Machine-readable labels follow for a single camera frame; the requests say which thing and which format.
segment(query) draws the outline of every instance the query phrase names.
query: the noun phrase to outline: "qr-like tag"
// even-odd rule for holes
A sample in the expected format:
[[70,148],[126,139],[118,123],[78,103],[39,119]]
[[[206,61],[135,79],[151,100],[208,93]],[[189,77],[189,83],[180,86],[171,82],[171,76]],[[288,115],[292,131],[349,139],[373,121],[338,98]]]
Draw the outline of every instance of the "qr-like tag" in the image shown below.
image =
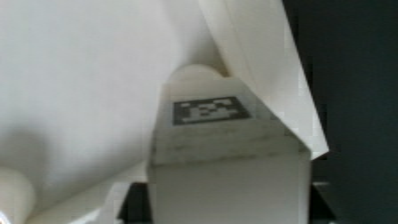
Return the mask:
[[237,97],[174,103],[174,125],[251,118]]

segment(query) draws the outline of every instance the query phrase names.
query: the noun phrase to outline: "rounded white tip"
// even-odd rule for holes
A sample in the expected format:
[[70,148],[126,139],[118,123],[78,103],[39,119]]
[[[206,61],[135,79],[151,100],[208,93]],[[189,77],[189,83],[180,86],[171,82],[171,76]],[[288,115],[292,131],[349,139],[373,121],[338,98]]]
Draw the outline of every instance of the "rounded white tip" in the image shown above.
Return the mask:
[[219,71],[206,65],[189,65],[178,69],[171,75],[171,82],[192,82],[201,80],[217,80],[222,78]]

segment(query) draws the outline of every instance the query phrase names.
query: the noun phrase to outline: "dark background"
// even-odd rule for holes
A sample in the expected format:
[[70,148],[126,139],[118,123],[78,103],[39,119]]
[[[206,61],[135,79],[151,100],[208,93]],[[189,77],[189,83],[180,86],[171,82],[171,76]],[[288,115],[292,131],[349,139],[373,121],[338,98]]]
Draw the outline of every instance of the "dark background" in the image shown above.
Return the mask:
[[398,1],[285,0],[331,153],[315,179],[354,223],[398,223]]

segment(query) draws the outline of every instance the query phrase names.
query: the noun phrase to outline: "black background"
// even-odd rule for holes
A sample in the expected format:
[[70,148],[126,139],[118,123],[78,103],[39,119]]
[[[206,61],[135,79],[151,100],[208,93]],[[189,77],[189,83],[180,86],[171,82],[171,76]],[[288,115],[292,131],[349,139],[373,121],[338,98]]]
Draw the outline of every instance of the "black background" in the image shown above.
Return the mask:
[[315,179],[354,223],[398,223],[398,1],[285,0],[331,145]]

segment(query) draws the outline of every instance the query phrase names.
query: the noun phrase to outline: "white object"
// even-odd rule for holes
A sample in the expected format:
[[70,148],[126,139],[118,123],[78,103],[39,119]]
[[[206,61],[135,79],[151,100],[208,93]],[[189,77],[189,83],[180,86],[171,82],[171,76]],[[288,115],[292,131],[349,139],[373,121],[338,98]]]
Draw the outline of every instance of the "white object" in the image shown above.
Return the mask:
[[23,224],[36,205],[36,191],[23,174],[0,167],[0,223]]
[[238,78],[166,85],[150,162],[157,224],[308,223],[309,163],[309,149]]
[[281,0],[199,0],[224,62],[301,137],[329,151]]
[[98,183],[57,206],[41,212],[27,224],[87,224],[105,206],[109,192],[118,182],[146,182],[146,163],[139,162],[112,178]]

